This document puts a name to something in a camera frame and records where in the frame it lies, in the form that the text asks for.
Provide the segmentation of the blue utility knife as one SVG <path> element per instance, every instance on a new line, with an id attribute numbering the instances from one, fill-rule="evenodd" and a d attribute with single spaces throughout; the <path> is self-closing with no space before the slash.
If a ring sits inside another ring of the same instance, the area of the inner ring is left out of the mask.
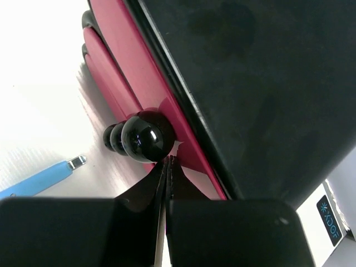
<path id="1" fill-rule="evenodd" d="M 86 156 L 79 155 L 69 161 L 61 161 L 41 172 L 1 191 L 1 200 L 8 197 L 35 196 L 65 180 L 75 170 L 85 165 Z"/>

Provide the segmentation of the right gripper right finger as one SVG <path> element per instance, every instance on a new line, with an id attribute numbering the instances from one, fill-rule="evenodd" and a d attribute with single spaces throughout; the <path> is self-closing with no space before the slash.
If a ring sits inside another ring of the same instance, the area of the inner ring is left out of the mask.
<path id="1" fill-rule="evenodd" d="M 278 200 L 211 200 L 166 159 L 173 266 L 313 266 L 297 213 Z"/>

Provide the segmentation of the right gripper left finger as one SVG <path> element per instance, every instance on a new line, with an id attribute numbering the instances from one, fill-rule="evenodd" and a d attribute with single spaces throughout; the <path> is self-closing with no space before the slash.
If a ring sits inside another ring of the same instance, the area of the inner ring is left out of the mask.
<path id="1" fill-rule="evenodd" d="M 154 266 L 166 159 L 118 197 L 1 200 L 2 266 Z"/>

